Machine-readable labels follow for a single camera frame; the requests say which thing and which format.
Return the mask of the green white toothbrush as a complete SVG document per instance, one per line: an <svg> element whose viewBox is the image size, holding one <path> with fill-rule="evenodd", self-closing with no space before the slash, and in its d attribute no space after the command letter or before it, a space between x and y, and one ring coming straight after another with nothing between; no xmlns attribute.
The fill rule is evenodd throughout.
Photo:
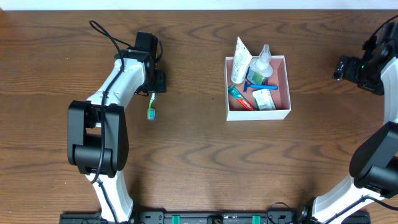
<svg viewBox="0 0 398 224"><path fill-rule="evenodd" d="M154 101L155 101L155 93L152 93L150 96L149 107L147 109L147 119L148 120L155 119L155 109L152 107L152 104Z"/></svg>

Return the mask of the green toothpaste tube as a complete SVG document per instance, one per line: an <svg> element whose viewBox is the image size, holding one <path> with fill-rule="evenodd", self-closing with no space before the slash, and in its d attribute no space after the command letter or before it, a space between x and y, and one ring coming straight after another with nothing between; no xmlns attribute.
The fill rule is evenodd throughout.
<svg viewBox="0 0 398 224"><path fill-rule="evenodd" d="M243 94L234 86L228 87L228 93L245 109L254 111L254 106L243 96Z"/></svg>

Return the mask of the white lotion tube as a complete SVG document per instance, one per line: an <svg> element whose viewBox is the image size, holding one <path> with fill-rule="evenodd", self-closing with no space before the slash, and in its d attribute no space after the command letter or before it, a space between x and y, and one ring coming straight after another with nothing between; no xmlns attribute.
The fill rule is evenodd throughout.
<svg viewBox="0 0 398 224"><path fill-rule="evenodd" d="M240 85L244 82L246 78L246 72L251 60L251 53L246 48L240 37L238 37L231 72L231 81L234 84Z"/></svg>

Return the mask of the blue disposable razor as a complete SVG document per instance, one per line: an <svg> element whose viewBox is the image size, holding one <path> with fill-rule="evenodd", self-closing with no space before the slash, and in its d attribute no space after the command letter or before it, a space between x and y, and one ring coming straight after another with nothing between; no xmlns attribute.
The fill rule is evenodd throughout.
<svg viewBox="0 0 398 224"><path fill-rule="evenodd" d="M244 83L244 89L243 92L247 92L248 88L253 88L253 89L267 89L267 90L278 90L279 87L276 85L255 85L255 84L250 84L249 82Z"/></svg>

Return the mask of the clear pump bottle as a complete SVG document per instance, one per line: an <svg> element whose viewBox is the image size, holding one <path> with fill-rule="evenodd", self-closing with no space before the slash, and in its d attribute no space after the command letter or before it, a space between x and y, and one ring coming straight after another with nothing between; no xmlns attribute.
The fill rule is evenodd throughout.
<svg viewBox="0 0 398 224"><path fill-rule="evenodd" d="M271 66L271 52L269 45L264 44L262 52L258 58L253 58L249 64L246 79L255 85L266 85L268 78L273 74Z"/></svg>

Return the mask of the small white green packet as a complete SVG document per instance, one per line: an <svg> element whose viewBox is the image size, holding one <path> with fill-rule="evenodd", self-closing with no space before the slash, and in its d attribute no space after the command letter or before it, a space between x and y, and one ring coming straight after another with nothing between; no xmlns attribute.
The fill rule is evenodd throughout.
<svg viewBox="0 0 398 224"><path fill-rule="evenodd" d="M260 111L276 110L270 90L268 89L256 90L252 92L252 96L254 98L254 101L256 102L258 110Z"/></svg>

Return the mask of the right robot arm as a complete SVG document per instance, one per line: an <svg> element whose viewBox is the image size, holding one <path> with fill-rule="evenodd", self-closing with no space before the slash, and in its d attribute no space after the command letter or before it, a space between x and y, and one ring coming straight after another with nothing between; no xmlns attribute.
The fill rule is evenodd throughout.
<svg viewBox="0 0 398 224"><path fill-rule="evenodd" d="M362 49L361 58L341 56L333 78L383 96L383 125L354 152L349 174L311 199L294 223L369 223L360 210L372 202L397 210L383 201L397 195L397 17L380 25Z"/></svg>

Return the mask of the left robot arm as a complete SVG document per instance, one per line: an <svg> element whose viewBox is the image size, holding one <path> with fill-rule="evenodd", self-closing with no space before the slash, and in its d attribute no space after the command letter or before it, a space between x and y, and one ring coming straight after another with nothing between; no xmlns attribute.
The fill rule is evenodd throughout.
<svg viewBox="0 0 398 224"><path fill-rule="evenodd" d="M101 211L62 214L60 223L134 223L134 202L123 169L129 153L125 110L134 95L154 97L167 91L163 70L156 68L161 41L138 32L134 45L119 50L100 89L68 107L67 154L71 165L92 183Z"/></svg>

